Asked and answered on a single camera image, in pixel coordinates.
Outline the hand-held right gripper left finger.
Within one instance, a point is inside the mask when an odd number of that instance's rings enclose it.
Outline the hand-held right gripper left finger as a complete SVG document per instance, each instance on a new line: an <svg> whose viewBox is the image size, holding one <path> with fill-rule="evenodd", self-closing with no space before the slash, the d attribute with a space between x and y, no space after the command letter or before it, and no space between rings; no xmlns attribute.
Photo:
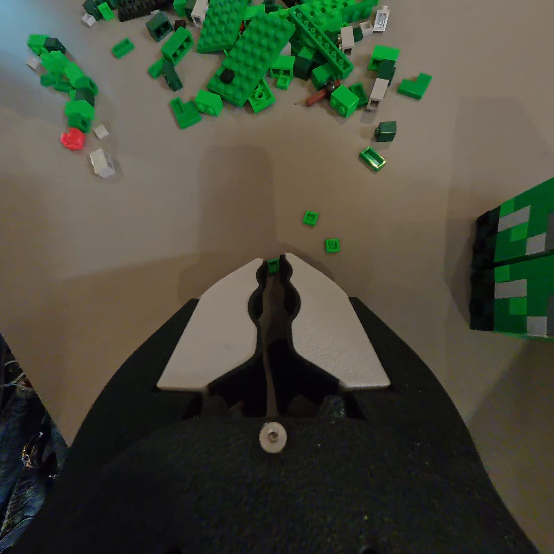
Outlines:
<svg viewBox="0 0 554 554"><path fill-rule="evenodd" d="M266 280L264 260L255 258L203 293L157 388L219 396L228 407L266 409L259 324Z"/></svg>

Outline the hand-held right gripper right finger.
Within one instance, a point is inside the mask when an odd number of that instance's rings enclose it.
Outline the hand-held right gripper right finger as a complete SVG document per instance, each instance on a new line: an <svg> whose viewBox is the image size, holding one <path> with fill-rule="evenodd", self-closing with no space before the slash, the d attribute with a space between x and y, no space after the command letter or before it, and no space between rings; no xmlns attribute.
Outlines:
<svg viewBox="0 0 554 554"><path fill-rule="evenodd" d="M327 396L391 385L348 295L292 253L280 257L287 312L285 337L269 345L276 406L297 396L319 405Z"/></svg>

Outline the grey desk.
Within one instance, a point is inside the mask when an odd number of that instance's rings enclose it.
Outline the grey desk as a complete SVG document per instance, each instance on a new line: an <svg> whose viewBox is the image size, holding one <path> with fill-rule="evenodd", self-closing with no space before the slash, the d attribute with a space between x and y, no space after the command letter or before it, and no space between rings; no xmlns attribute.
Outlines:
<svg viewBox="0 0 554 554"><path fill-rule="evenodd" d="M400 49L376 114L307 108L311 83L295 79L260 114L226 106L186 130L147 73L160 46L144 21L88 28L81 4L1 1L1 332L66 441L188 299L292 252L431 368L504 502L553 553L553 343L467 322L474 220L553 176L553 1L391 1L386 31L352 53L349 82L369 90L373 47ZM99 88L82 151L60 143L66 96L28 66L30 34L59 39ZM433 77L424 96L398 94L419 73ZM382 121L397 122L392 142L375 141ZM379 172L358 158L368 146ZM94 173L97 149L113 176Z"/></svg>

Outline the green hollow tile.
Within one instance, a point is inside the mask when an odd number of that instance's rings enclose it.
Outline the green hollow tile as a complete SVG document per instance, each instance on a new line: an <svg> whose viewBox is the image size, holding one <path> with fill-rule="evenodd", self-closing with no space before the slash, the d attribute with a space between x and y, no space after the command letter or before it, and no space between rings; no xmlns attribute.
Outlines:
<svg viewBox="0 0 554 554"><path fill-rule="evenodd" d="M371 146L362 150L358 158L374 172L382 170L387 163L386 159Z"/></svg>

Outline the green mosaic block build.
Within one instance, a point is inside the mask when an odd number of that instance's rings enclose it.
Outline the green mosaic block build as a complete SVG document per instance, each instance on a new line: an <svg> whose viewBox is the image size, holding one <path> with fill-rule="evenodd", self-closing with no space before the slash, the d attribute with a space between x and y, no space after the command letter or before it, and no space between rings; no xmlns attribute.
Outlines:
<svg viewBox="0 0 554 554"><path fill-rule="evenodd" d="M469 328L553 341L553 178L475 220Z"/></svg>

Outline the clear white slope brick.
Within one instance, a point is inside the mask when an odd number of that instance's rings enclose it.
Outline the clear white slope brick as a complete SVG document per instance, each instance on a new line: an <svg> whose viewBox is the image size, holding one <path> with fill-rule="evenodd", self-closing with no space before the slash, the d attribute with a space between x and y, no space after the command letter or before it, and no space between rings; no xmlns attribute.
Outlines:
<svg viewBox="0 0 554 554"><path fill-rule="evenodd" d="M94 173L101 178L108 178L116 173L111 156L104 149L97 149L89 155Z"/></svg>

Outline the pile of green bricks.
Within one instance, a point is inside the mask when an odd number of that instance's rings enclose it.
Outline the pile of green bricks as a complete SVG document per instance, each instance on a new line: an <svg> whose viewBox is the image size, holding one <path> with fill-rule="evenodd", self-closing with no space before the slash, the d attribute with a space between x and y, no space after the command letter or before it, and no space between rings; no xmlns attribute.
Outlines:
<svg viewBox="0 0 554 554"><path fill-rule="evenodd" d="M165 38L167 41L161 47L161 57L147 71L154 79L163 78L174 92L183 88L176 67L193 47L196 48L209 2L174 1L170 8L148 15L150 18L145 26L149 35L157 43ZM370 94L366 94L362 83L350 86L344 83L354 69L351 53L356 43L372 32L386 28L390 12L386 5L374 10L377 4L377 1L249 1L238 40L252 19L260 14L277 12L280 16L287 16L295 31L266 75L274 79L275 86L281 90L287 90L294 78L310 79L316 92L329 79L340 79L342 84L329 98L330 107L339 116L348 118L358 109L377 109L396 72L400 50L376 45L367 66L368 71L376 74ZM102 20L118 19L117 1L84 1L83 9L81 21L88 26ZM230 50L206 54L222 53L225 59ZM242 106L250 105L256 114L275 102L266 75ZM227 101L218 94L201 89L189 102L172 99L170 107L178 127L185 129L201 121L202 114L218 116L224 102Z"/></svg>

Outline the brown lever piece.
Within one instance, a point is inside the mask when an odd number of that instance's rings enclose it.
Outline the brown lever piece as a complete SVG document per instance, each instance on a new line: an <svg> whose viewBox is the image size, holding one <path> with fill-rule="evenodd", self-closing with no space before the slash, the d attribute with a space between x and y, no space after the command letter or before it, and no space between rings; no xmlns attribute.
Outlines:
<svg viewBox="0 0 554 554"><path fill-rule="evenodd" d="M327 82L325 82L324 86L317 92L313 93L311 96L309 96L306 100L306 107L312 107L323 100L331 97L332 93L341 85L340 79L329 79Z"/></svg>

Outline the green L-shaped plate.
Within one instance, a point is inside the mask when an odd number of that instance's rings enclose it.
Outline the green L-shaped plate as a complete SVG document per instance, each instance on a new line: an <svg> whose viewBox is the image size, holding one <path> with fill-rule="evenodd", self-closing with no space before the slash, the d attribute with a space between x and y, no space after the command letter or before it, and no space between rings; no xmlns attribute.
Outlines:
<svg viewBox="0 0 554 554"><path fill-rule="evenodd" d="M432 79L433 77L426 73L419 73L413 79L405 78L398 85L397 92L408 98L420 100L424 96Z"/></svg>

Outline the curved row of green bricks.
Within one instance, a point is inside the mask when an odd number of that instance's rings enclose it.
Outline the curved row of green bricks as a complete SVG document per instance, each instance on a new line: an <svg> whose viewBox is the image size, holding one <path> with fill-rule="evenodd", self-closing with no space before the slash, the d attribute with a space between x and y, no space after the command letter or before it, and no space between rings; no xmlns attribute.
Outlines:
<svg viewBox="0 0 554 554"><path fill-rule="evenodd" d="M33 55L28 66L38 74L40 85L66 96L64 116L68 127L88 134L95 119L97 84L59 39L30 34L27 47Z"/></svg>

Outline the large green studded plate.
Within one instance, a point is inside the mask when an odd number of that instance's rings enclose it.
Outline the large green studded plate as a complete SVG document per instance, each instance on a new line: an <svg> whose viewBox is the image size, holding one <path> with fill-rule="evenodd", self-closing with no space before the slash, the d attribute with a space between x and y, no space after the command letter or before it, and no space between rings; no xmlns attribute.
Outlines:
<svg viewBox="0 0 554 554"><path fill-rule="evenodd" d="M277 12L254 17L207 84L208 91L242 107L295 31Z"/></svg>
<svg viewBox="0 0 554 554"><path fill-rule="evenodd" d="M217 53L230 50L239 37L240 26L249 1L210 1L197 52Z"/></svg>

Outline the long black plate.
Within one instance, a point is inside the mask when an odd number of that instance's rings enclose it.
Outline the long black plate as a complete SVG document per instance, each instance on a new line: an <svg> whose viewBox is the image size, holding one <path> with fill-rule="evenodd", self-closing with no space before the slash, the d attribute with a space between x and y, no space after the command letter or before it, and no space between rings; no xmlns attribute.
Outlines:
<svg viewBox="0 0 554 554"><path fill-rule="evenodd" d="M145 17L156 10L166 10L173 1L117 1L117 17L120 22L127 22Z"/></svg>

